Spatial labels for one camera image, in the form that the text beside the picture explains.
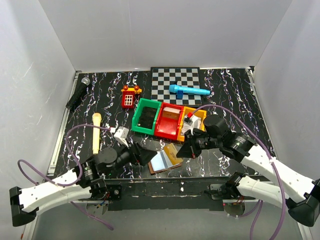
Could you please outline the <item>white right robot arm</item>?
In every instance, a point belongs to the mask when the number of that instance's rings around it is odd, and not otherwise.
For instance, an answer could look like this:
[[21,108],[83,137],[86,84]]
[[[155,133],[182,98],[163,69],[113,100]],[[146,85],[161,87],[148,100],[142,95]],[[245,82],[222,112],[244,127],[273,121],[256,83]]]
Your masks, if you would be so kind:
[[303,176],[267,152],[249,136],[232,131],[217,115],[203,120],[192,113],[183,119],[187,127],[184,143],[176,156],[197,158],[203,150],[218,149],[226,157],[256,170],[271,183],[260,182],[244,173],[234,173],[226,183],[209,191],[215,198],[250,197],[284,208],[298,223],[312,227],[320,215],[320,181]]

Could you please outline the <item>brown leather card holder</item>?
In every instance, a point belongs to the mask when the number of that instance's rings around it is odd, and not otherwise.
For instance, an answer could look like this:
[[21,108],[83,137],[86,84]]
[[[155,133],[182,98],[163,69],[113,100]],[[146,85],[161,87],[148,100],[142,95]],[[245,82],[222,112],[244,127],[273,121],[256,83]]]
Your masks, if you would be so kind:
[[158,151],[157,154],[148,163],[149,171],[151,175],[165,172],[177,167],[180,167],[182,163],[173,164],[164,150]]

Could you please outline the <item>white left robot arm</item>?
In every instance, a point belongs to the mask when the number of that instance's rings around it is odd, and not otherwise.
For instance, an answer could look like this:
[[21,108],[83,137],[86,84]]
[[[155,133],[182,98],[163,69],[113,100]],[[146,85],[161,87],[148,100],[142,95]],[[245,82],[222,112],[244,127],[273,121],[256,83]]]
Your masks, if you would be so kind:
[[157,155],[139,143],[123,145],[118,150],[106,147],[80,166],[47,182],[9,190],[11,219],[14,227],[32,222],[38,215],[78,200],[119,200],[122,188],[105,179],[125,165],[147,165]]

